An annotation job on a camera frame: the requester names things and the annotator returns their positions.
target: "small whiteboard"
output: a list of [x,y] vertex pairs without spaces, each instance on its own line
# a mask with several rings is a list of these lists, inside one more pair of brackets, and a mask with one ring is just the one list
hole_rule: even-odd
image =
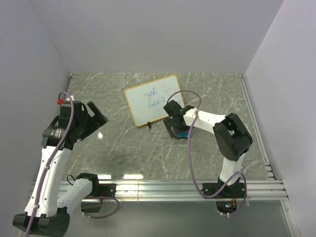
[[[176,75],[153,80],[125,90],[128,106],[136,126],[146,125],[168,117],[163,107],[174,92],[180,90]],[[178,93],[171,100],[184,107],[182,94]]]

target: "white wall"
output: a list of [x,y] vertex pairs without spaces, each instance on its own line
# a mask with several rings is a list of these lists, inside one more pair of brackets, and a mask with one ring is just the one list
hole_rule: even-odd
[[31,0],[76,73],[245,73],[282,2]]
[[303,237],[316,235],[316,1],[285,0],[246,86]]
[[31,4],[0,0],[0,230],[14,236],[40,165],[43,130],[69,82],[60,56]]

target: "gray marble surface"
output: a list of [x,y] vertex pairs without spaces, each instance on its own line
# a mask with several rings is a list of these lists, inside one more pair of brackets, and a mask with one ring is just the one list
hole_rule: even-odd
[[[105,178],[110,175],[112,179],[190,179],[187,141],[171,139],[162,120],[154,122],[151,129],[136,127],[124,95],[127,88],[172,74],[177,75],[181,89],[201,95],[201,110],[239,115],[254,139],[244,158],[242,171],[246,178],[266,179],[264,160],[240,79],[237,74],[212,73],[74,74],[68,92],[84,103],[93,101],[109,122],[75,144],[64,177],[89,172]],[[198,104],[193,94],[184,93],[183,98],[185,104]],[[196,177],[216,179],[222,169],[223,157],[215,137],[195,129],[191,147]]]

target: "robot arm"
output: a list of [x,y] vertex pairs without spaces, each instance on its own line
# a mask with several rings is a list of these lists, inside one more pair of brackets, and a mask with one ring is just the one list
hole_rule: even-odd
[[[168,102],[164,109],[170,116],[164,119],[164,124],[171,137],[183,137],[192,125],[197,109],[189,105],[181,108],[174,100]],[[194,127],[215,135],[219,150],[224,156],[219,176],[221,182],[225,183],[234,173],[240,172],[242,160],[253,140],[236,114],[225,116],[199,111]],[[227,185],[231,186],[238,181],[239,177],[235,176]]]
[[[63,236],[67,231],[70,215],[86,196],[100,196],[99,181],[95,174],[80,174],[71,189],[58,198],[64,168],[78,139],[83,140],[108,119],[101,114],[97,107],[89,102],[87,105],[95,113],[91,117],[87,108],[80,101],[74,101],[74,118],[67,137],[60,150],[54,156],[50,167],[46,167],[47,160],[55,150],[57,144],[65,133],[69,123],[71,106],[66,101],[61,104],[60,116],[56,117],[51,125],[44,131],[42,140],[42,156],[38,177],[29,203],[24,213],[14,216],[13,225],[23,231],[29,223],[31,213],[37,208],[31,225],[31,234],[42,236]],[[34,206],[40,177],[47,169],[39,196],[39,204]]]

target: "purple cable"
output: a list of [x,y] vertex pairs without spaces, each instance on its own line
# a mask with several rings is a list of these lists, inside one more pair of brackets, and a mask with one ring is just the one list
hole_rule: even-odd
[[[69,98],[70,105],[71,105],[70,118],[69,118],[69,122],[68,122],[68,125],[67,125],[67,128],[66,128],[66,131],[65,131],[64,135],[62,136],[62,138],[60,139],[59,143],[57,144],[55,150],[50,155],[50,157],[49,157],[49,159],[48,159],[48,161],[46,163],[46,166],[50,166],[50,163],[52,162],[52,160],[54,159],[54,157],[55,157],[56,153],[58,152],[59,148],[61,147],[61,145],[63,144],[64,140],[66,139],[66,136],[67,136],[67,134],[68,134],[68,132],[70,130],[70,127],[71,127],[71,124],[72,124],[73,118],[74,118],[74,103],[73,103],[73,100],[72,100],[71,96],[65,91],[62,91],[62,92],[60,92],[58,94],[58,100],[60,99],[60,96],[62,94],[66,95]],[[39,204],[39,201],[40,201],[40,193],[41,193],[41,189],[43,187],[43,183],[44,183],[44,179],[45,179],[46,173],[47,173],[47,169],[44,169],[44,171],[41,174],[40,179],[39,179],[39,185],[38,185],[38,189],[36,191],[35,203],[34,203],[34,205],[36,205],[36,206]],[[31,214],[28,226],[26,228],[24,237],[29,236],[29,233],[30,233],[30,230],[31,230],[31,226],[32,226],[34,217],[36,215],[36,212],[37,212],[37,208],[34,208],[33,211],[32,211],[32,214]]]
[[117,202],[117,207],[115,208],[115,210],[113,212],[111,212],[110,214],[107,214],[105,216],[91,216],[88,215],[86,213],[84,213],[85,216],[89,217],[89,218],[93,218],[93,219],[103,219],[109,216],[112,216],[114,213],[117,212],[117,210],[119,209],[119,200],[117,200],[115,197],[87,197],[87,199],[108,199],[108,200],[114,200]]
[[212,195],[210,195],[210,196],[205,195],[205,194],[200,190],[200,188],[199,188],[199,186],[198,186],[198,183],[197,183],[197,181],[196,181],[195,175],[194,175],[194,171],[193,171],[193,163],[192,163],[192,157],[191,157],[191,141],[190,141],[190,138],[191,138],[191,134],[192,134],[192,130],[193,130],[194,124],[195,124],[195,122],[196,122],[197,119],[198,119],[198,109],[199,109],[199,107],[201,106],[202,98],[200,97],[199,94],[197,94],[197,93],[194,92],[194,91],[191,91],[191,90],[179,90],[179,91],[173,93],[173,94],[169,97],[169,99],[167,100],[167,103],[169,102],[169,100],[170,100],[175,94],[180,93],[180,92],[190,92],[190,93],[193,93],[194,95],[196,95],[196,96],[199,98],[199,103],[198,103],[198,105],[197,105],[197,111],[196,111],[196,117],[194,118],[194,120],[193,120],[193,122],[192,122],[192,124],[191,124],[191,126],[190,126],[189,133],[188,133],[189,165],[190,165],[190,173],[191,173],[191,177],[192,177],[194,186],[196,187],[198,193],[199,193],[202,197],[207,198],[207,199],[214,198],[214,197],[216,197],[217,195],[219,195],[219,193],[226,187],[226,185],[231,181],[232,178],[234,178],[234,177],[235,177],[236,175],[238,175],[238,174],[241,174],[242,177],[243,177],[243,179],[244,179],[244,183],[245,183],[245,196],[244,196],[244,199],[243,199],[243,201],[242,201],[242,204],[241,204],[240,208],[238,208],[238,210],[240,210],[240,209],[243,207],[244,202],[245,202],[246,197],[247,197],[246,178],[245,178],[245,176],[244,176],[241,172],[236,172],[235,174],[233,174],[233,175],[221,186],[221,188],[220,188],[216,193],[214,193],[214,194],[212,194]]

